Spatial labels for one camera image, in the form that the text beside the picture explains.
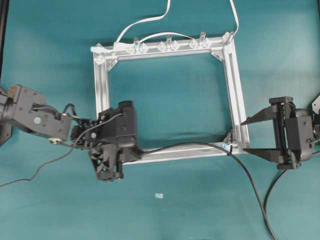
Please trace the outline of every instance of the bolt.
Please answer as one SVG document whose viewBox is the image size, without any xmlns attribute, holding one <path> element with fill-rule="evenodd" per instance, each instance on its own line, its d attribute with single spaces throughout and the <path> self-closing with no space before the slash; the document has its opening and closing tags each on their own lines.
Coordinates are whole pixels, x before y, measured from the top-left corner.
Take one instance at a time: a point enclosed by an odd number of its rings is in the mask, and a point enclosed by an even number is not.
<svg viewBox="0 0 320 240">
<path fill-rule="evenodd" d="M 35 123 L 35 124 L 40 124 L 41 123 L 41 118 L 40 117 L 35 117 L 34 119 L 33 119 L 33 122 Z"/>
</svg>

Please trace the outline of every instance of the aluminum frame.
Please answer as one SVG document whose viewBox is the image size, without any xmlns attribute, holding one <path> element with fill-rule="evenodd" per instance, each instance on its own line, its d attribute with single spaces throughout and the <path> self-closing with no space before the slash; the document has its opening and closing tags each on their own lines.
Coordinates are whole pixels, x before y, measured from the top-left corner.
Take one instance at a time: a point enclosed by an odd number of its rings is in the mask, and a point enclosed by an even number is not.
<svg viewBox="0 0 320 240">
<path fill-rule="evenodd" d="M 93 52 L 94 66 L 94 84 L 95 84 L 95 100 L 96 112 L 98 113 L 110 108 L 109 95 L 109 78 L 108 72 L 120 61 L 135 59 L 151 59 L 171 56 L 184 56 L 193 54 L 211 54 L 213 57 L 223 63 L 227 92 L 229 98 L 229 106 L 232 120 L 232 130 L 228 133 L 223 142 L 214 142 L 219 147 L 225 149 L 232 145 L 233 154 L 245 154 L 244 148 L 250 147 L 250 138 L 248 127 L 241 126 L 246 118 L 245 103 L 240 81 L 235 41 L 232 33 L 226 32 L 221 37 L 207 38 L 210 43 L 208 47 L 204 47 L 201 42 L 203 38 L 195 39 L 198 42 L 197 47 L 190 45 L 190 40 L 177 40 L 179 48 L 176 50 L 168 49 L 161 51 L 159 44 L 161 42 L 143 43 L 147 47 L 147 52 L 142 53 L 136 50 L 134 53 L 128 53 L 128 49 L 116 48 L 114 46 L 103 47 L 100 44 L 91 47 Z M 183 145 L 164 151 L 155 152 L 145 155 L 141 160 L 126 164 L 163 162 L 170 160 L 203 158 L 226 155 L 224 152 L 199 145 Z"/>
</svg>

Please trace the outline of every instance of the wire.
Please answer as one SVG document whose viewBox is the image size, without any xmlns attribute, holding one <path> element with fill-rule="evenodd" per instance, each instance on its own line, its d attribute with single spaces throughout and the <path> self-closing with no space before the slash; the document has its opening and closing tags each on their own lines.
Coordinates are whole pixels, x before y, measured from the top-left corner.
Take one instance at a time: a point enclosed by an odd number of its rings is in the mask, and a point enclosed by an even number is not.
<svg viewBox="0 0 320 240">
<path fill-rule="evenodd" d="M 266 226 L 267 226 L 267 229 L 269 231 L 269 233 L 271 234 L 272 238 L 274 240 L 278 240 L 278 238 L 276 237 L 276 235 L 274 234 L 271 226 L 270 226 L 270 223 L 269 223 L 269 220 L 268 220 L 268 216 L 266 214 L 266 211 L 264 209 L 264 206 L 263 206 L 263 203 L 261 201 L 261 198 L 259 196 L 259 193 L 258 193 L 258 190 L 257 190 L 257 187 L 256 187 L 256 184 L 250 174 L 250 172 L 248 171 L 248 169 L 246 168 L 246 166 L 235 156 L 233 155 L 232 153 L 230 153 L 229 151 L 225 150 L 224 148 L 220 147 L 220 146 L 217 146 L 217 145 L 213 145 L 213 144 L 210 144 L 210 143 L 203 143 L 203 142 L 184 142 L 184 143 L 178 143 L 178 144 L 173 144 L 173 145 L 170 145 L 170 146 L 165 146 L 165 147 L 162 147 L 162 148 L 158 148 L 158 149 L 155 149 L 155 150 L 151 150 L 151 151 L 144 151 L 142 153 L 142 155 L 149 155 L 149 154 L 154 154 L 154 153 L 157 153 L 157 152 L 161 152 L 163 150 L 167 150 L 167 149 L 171 149 L 171 148 L 175 148 L 175 147 L 178 147 L 178 146 L 184 146 L 184 145 L 201 145 L 201 146 L 207 146 L 207 147 L 211 147 L 211 148 L 215 148 L 215 149 L 219 149 L 220 151 L 226 153 L 227 155 L 229 155 L 230 157 L 232 157 L 240 166 L 241 168 L 244 170 L 245 174 L 247 175 L 251 185 L 252 185 L 252 188 L 253 188 L 253 191 L 254 191 L 254 194 L 256 196 L 256 199 L 259 203 L 259 206 L 260 206 L 260 209 L 261 209 L 261 213 L 262 213 L 262 216 L 264 218 L 264 222 L 266 223 Z"/>
<path fill-rule="evenodd" d="M 70 113 L 64 113 L 65 115 L 69 116 L 73 120 L 75 120 L 78 124 L 81 124 L 81 121 L 90 121 L 90 118 L 80 118 L 76 115 L 70 114 Z"/>
<path fill-rule="evenodd" d="M 318 138 L 318 139 L 316 139 L 316 140 L 314 140 L 314 141 L 312 141 L 312 142 L 310 142 L 310 144 L 316 144 L 317 142 L 319 142 L 320 141 L 320 137 Z"/>
<path fill-rule="evenodd" d="M 75 105 L 72 104 L 72 103 L 68 103 L 68 104 L 64 107 L 64 110 L 63 110 L 62 113 L 65 114 L 65 113 L 68 111 L 69 108 L 71 108 L 72 114 L 73 114 L 74 116 L 77 116 L 76 107 L 75 107 Z"/>
<path fill-rule="evenodd" d="M 263 202 L 263 209 L 265 211 L 265 214 L 267 214 L 267 204 L 268 204 L 268 200 L 269 200 L 269 196 L 273 190 L 273 188 L 275 187 L 275 185 L 278 183 L 278 181 L 280 180 L 280 178 L 287 172 L 288 170 L 283 170 L 274 180 L 273 182 L 271 183 L 266 195 L 265 195 L 265 198 L 264 198 L 264 202 Z"/>
<path fill-rule="evenodd" d="M 316 152 L 312 153 L 312 156 L 313 156 L 313 157 L 314 157 L 314 156 L 318 156 L 318 155 L 320 155 L 320 151 L 316 151 Z"/>
<path fill-rule="evenodd" d="M 2 65 L 4 60 L 4 47 L 5 47 L 8 11 L 9 11 L 9 0 L 2 0 L 0 3 L 0 81 L 2 76 Z"/>
<path fill-rule="evenodd" d="M 142 38 L 139 43 L 142 44 L 144 41 L 148 40 L 148 39 L 152 39 L 152 38 L 155 38 L 155 37 L 160 37 L 160 36 L 164 36 L 164 35 L 176 35 L 176 36 L 181 36 L 181 37 L 185 37 L 187 39 L 194 39 L 193 37 L 191 36 L 188 36 L 188 35 L 184 35 L 182 33 L 178 33 L 178 32 L 172 32 L 172 31 L 164 31 L 164 32 L 158 32 L 158 33 L 154 33 L 154 34 L 151 34 L 149 36 L 146 36 L 144 38 Z"/>
<path fill-rule="evenodd" d="M 145 19 L 141 19 L 139 21 L 136 21 L 132 24 L 130 24 L 129 26 L 127 26 L 125 29 L 122 30 L 122 32 L 120 33 L 120 35 L 118 36 L 118 38 L 116 39 L 116 43 L 119 43 L 121 38 L 123 37 L 123 35 L 126 33 L 126 31 L 128 31 L 129 28 L 131 28 L 132 26 L 136 25 L 136 24 L 140 24 L 140 23 L 145 23 L 145 22 L 151 22 L 151 21 L 156 21 L 156 20 L 160 20 L 160 19 L 163 19 L 167 13 L 169 12 L 169 9 L 170 9 L 170 4 L 171 4 L 171 0 L 167 0 L 167 3 L 166 3 L 166 10 L 165 10 L 165 13 L 160 15 L 160 16 L 153 16 L 153 17 L 148 17 L 148 18 L 145 18 Z"/>
<path fill-rule="evenodd" d="M 43 104 L 43 105 L 39 105 L 39 104 L 36 104 L 32 107 L 32 110 L 35 110 L 35 111 L 38 111 L 38 110 L 47 110 L 47 111 L 50 111 L 52 112 L 55 117 L 58 119 L 60 118 L 60 112 L 53 106 L 50 106 L 50 105 L 47 105 L 47 104 Z"/>
<path fill-rule="evenodd" d="M 53 160 L 51 160 L 51 161 L 47 161 L 47 162 L 41 164 L 41 165 L 37 168 L 37 170 L 35 171 L 35 173 L 33 174 L 32 177 L 30 177 L 30 178 L 20 178 L 20 179 L 17 179 L 17 180 L 13 180 L 13 181 L 10 181 L 10 182 L 1 184 L 1 185 L 0 185 L 0 188 L 5 187 L 5 186 L 10 185 L 10 184 L 17 183 L 17 182 L 22 182 L 22 181 L 28 181 L 28 182 L 30 182 L 30 181 L 32 181 L 32 180 L 38 175 L 40 169 L 42 169 L 44 166 L 49 165 L 49 164 L 52 164 L 52 163 L 54 163 L 54 162 L 57 162 L 57 161 L 65 158 L 66 156 L 68 156 L 70 153 L 72 153 L 72 151 L 73 151 L 73 150 L 75 149 L 75 147 L 76 147 L 77 142 L 82 138 L 82 136 L 83 136 L 85 133 L 87 133 L 87 132 L 89 132 L 89 131 L 91 131 L 91 130 L 93 130 L 93 129 L 95 129 L 95 128 L 98 128 L 98 127 L 100 127 L 100 126 L 102 126 L 102 125 L 104 125 L 104 124 L 107 124 L 107 123 L 109 123 L 110 121 L 112 121 L 113 119 L 115 119 L 115 118 L 117 118 L 117 117 L 119 117 L 119 116 L 121 116 L 121 115 L 122 115 L 122 113 L 118 113 L 117 115 L 114 115 L 113 117 L 111 117 L 111 118 L 108 119 L 107 121 L 104 121 L 104 122 L 102 122 L 102 123 L 100 123 L 100 124 L 98 124 L 98 125 L 96 125 L 96 126 L 93 126 L 93 127 L 91 127 L 91 128 L 88 128 L 87 130 L 85 130 L 84 132 L 82 132 L 82 133 L 79 135 L 79 137 L 74 141 L 74 143 L 73 143 L 72 146 L 71 146 L 71 149 L 70 149 L 67 153 L 63 154 L 63 155 L 60 156 L 60 157 L 57 157 L 56 159 L 53 159 Z"/>
</svg>

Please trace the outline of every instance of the black cable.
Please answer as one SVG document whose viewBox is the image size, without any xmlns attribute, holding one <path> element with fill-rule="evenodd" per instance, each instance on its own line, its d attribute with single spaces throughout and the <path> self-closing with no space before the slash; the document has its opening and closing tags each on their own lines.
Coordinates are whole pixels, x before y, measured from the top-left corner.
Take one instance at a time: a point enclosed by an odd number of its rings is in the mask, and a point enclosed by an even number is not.
<svg viewBox="0 0 320 240">
<path fill-rule="evenodd" d="M 2 65 L 4 60 L 4 46 L 5 46 L 8 11 L 9 11 L 9 0 L 2 0 L 0 3 L 0 81 L 1 81 L 1 75 L 2 75 Z"/>
<path fill-rule="evenodd" d="M 263 218 L 264 218 L 264 221 L 265 221 L 265 223 L 266 223 L 267 229 L 269 230 L 269 233 L 271 234 L 272 238 L 273 238 L 274 240 L 278 240 L 278 238 L 276 237 L 276 235 L 275 235 L 274 232 L 272 231 L 272 228 L 271 228 L 271 226 L 270 226 L 270 223 L 269 223 L 269 220 L 268 220 L 266 211 L 265 211 L 265 209 L 264 209 L 264 206 L 263 206 L 263 203 L 262 203 L 261 198 L 260 198 L 260 196 L 259 196 L 259 193 L 258 193 L 256 184 L 255 184 L 255 182 L 254 182 L 251 174 L 249 173 L 249 171 L 248 171 L 248 169 L 246 168 L 246 166 L 245 166 L 235 155 L 233 155 L 233 154 L 230 153 L 229 151 L 225 150 L 224 148 L 222 148 L 222 147 L 220 147 L 220 146 L 213 145 L 213 144 L 210 144 L 210 143 L 203 143 L 203 142 L 184 142 L 184 143 L 173 144 L 173 145 L 170 145 L 170 146 L 165 146 L 165 147 L 158 148 L 158 149 L 151 150 L 151 151 L 144 151 L 144 152 L 142 153 L 142 155 L 154 154 L 154 153 L 157 153 L 157 152 L 160 152 L 160 151 L 163 151 L 163 150 L 175 148 L 175 147 L 178 147 L 178 146 L 184 146 L 184 145 L 201 145 L 201 146 L 207 146 L 207 147 L 219 149 L 220 151 L 222 151 L 222 152 L 226 153 L 227 155 L 229 155 L 230 157 L 232 157 L 232 158 L 241 166 L 241 168 L 242 168 L 242 169 L 244 170 L 244 172 L 246 173 L 246 175 L 247 175 L 247 177 L 249 178 L 249 181 L 250 181 L 250 183 L 251 183 L 251 185 L 252 185 L 254 194 L 255 194 L 256 199 L 257 199 L 257 201 L 258 201 L 258 203 L 259 203 L 260 210 L 261 210 L 262 216 L 263 216 Z"/>
<path fill-rule="evenodd" d="M 69 116 L 70 118 L 72 118 L 73 120 L 75 120 L 79 124 L 81 124 L 80 121 L 90 121 L 91 120 L 89 118 L 80 118 L 77 115 L 73 115 L 73 114 L 70 114 L 68 112 L 64 113 L 64 114 L 66 114 L 67 116 Z"/>
<path fill-rule="evenodd" d="M 107 123 L 109 123 L 110 121 L 112 121 L 113 119 L 115 119 L 116 117 L 121 116 L 121 115 L 122 115 L 122 113 L 119 113 L 119 114 L 117 114 L 117 115 L 114 115 L 113 117 L 111 117 L 111 118 L 108 119 L 107 121 L 104 121 L 104 122 L 102 122 L 102 123 L 100 123 L 100 124 L 98 124 L 98 125 L 96 125 L 96 126 L 93 126 L 93 127 L 91 127 L 91 128 L 88 128 L 87 130 L 85 130 L 85 131 L 84 131 L 83 133 L 81 133 L 81 134 L 79 135 L 79 137 L 74 141 L 73 145 L 71 146 L 71 149 L 70 149 L 67 153 L 63 154 L 63 155 L 60 156 L 60 157 L 57 157 L 56 159 L 53 159 L 53 160 L 51 160 L 51 161 L 47 161 L 47 162 L 41 164 L 41 165 L 37 168 L 37 170 L 35 171 L 35 173 L 33 174 L 33 176 L 32 176 L 31 178 L 20 178 L 20 179 L 17 179 L 17 180 L 13 180 L 13 181 L 10 181 L 10 182 L 1 184 L 1 185 L 0 185 L 0 188 L 5 187 L 5 186 L 10 185 L 10 184 L 17 183 L 17 182 L 22 182 L 22 181 L 28 181 L 28 182 L 30 182 L 30 181 L 32 181 L 32 180 L 38 175 L 40 169 L 42 169 L 44 166 L 49 165 L 49 164 L 52 164 L 52 163 L 54 163 L 54 162 L 56 162 L 56 161 L 59 161 L 59 160 L 65 158 L 66 156 L 68 156 L 68 155 L 75 149 L 77 142 L 80 140 L 80 138 L 82 138 L 82 136 L 83 136 L 85 133 L 91 131 L 92 129 L 98 128 L 98 127 L 100 127 L 100 126 L 102 126 L 102 125 L 104 125 L 104 124 L 107 124 Z"/>
<path fill-rule="evenodd" d="M 272 192 L 273 188 L 275 187 L 275 185 L 278 183 L 278 181 L 280 180 L 280 178 L 287 172 L 288 170 L 283 170 L 274 180 L 273 182 L 271 183 L 266 195 L 265 195 L 265 198 L 264 198 L 264 202 L 263 202 L 263 208 L 264 208 L 264 211 L 265 211 L 265 214 L 267 214 L 267 204 L 268 204 L 268 200 L 269 200 L 269 196 L 270 196 L 270 193 Z"/>
<path fill-rule="evenodd" d="M 47 105 L 47 104 L 35 104 L 32 106 L 32 110 L 38 111 L 38 110 L 45 110 L 52 112 L 55 115 L 55 118 L 59 119 L 61 116 L 61 113 L 53 106 Z"/>
<path fill-rule="evenodd" d="M 74 116 L 77 116 L 76 107 L 75 107 L 75 105 L 73 105 L 72 103 L 68 103 L 68 104 L 64 107 L 64 110 L 63 110 L 62 113 L 65 114 L 65 113 L 68 111 L 69 108 L 71 108 L 72 114 L 73 114 Z"/>
</svg>

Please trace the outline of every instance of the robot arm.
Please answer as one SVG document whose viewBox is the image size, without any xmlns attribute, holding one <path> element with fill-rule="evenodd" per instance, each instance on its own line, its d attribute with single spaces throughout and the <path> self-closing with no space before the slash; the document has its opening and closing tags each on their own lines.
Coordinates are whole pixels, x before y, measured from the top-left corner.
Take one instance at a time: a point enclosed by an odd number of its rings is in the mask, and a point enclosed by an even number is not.
<svg viewBox="0 0 320 240">
<path fill-rule="evenodd" d="M 280 170 L 296 169 L 312 157 L 312 148 L 320 138 L 320 96 L 312 109 L 298 109 L 289 96 L 271 98 L 271 106 L 249 117 L 241 125 L 273 121 L 275 148 L 246 148 L 246 152 L 277 163 Z"/>
<path fill-rule="evenodd" d="M 67 144 L 72 120 L 78 125 L 72 127 L 73 144 Z M 101 112 L 97 120 L 83 119 L 60 113 L 47 104 L 43 94 L 15 85 L 8 95 L 0 93 L 0 146 L 11 136 L 12 126 L 48 138 L 53 144 L 89 150 L 98 180 L 121 179 L 122 164 L 141 159 L 136 111 L 131 101 Z"/>
</svg>

